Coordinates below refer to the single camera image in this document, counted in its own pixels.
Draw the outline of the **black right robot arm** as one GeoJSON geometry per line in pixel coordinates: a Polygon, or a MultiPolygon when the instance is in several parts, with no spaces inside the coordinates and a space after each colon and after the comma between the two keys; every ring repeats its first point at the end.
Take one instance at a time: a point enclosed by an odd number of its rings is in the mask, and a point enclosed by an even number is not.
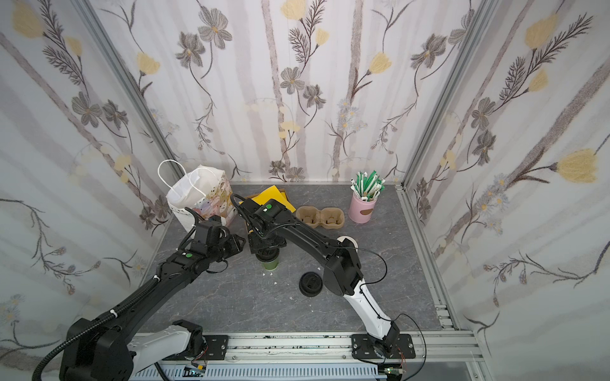
{"type": "Polygon", "coordinates": [[[233,194],[230,200],[246,223],[250,252],[278,254],[287,242],[292,242],[322,266],[322,285],[352,306],[378,357],[405,352],[407,346],[399,342],[397,321],[384,313],[369,290],[371,283],[365,280],[359,258],[365,249],[345,237],[334,239],[316,232],[274,198],[259,204],[233,194]]]}

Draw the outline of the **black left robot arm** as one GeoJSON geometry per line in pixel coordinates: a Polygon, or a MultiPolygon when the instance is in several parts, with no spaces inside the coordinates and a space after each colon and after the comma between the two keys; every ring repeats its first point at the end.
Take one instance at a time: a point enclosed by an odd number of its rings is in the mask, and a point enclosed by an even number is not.
{"type": "Polygon", "coordinates": [[[207,272],[212,263],[226,263],[243,251],[246,240],[230,232],[217,217],[194,217],[194,225],[178,249],[160,264],[155,275],[132,295],[93,320],[79,319],[64,342],[47,354],[33,371],[40,380],[51,360],[61,356],[62,380],[127,380],[137,372],[144,352],[133,338],[173,295],[207,272]]]}

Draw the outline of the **black cup lid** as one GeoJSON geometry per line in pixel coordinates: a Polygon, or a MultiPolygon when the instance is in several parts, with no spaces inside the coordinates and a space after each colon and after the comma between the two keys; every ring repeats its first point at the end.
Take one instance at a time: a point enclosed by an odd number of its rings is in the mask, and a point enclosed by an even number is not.
{"type": "Polygon", "coordinates": [[[261,250],[255,254],[255,257],[262,263],[272,263],[278,261],[279,249],[261,250]]]}

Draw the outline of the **black paper cup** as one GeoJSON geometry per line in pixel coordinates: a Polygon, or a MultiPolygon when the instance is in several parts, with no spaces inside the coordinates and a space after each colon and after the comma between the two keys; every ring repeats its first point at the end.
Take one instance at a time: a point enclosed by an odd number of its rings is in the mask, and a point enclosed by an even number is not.
{"type": "Polygon", "coordinates": [[[358,248],[358,244],[357,241],[349,236],[340,236],[337,238],[337,241],[340,242],[342,244],[342,246],[346,246],[349,248],[358,248]]]}

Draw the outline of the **black plastic cup lids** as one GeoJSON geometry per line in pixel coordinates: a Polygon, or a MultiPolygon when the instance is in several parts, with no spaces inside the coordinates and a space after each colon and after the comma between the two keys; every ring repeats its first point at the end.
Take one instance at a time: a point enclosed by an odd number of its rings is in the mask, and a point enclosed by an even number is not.
{"type": "Polygon", "coordinates": [[[309,271],[304,273],[299,282],[299,289],[302,295],[313,298],[320,294],[323,288],[322,276],[316,272],[309,271]]]}

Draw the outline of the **green paper cup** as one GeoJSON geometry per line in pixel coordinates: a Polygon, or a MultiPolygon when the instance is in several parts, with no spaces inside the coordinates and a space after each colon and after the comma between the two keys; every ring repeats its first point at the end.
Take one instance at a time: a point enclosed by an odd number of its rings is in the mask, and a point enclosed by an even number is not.
{"type": "Polygon", "coordinates": [[[278,267],[279,259],[275,258],[272,260],[262,260],[261,265],[266,271],[273,271],[278,267]]]}

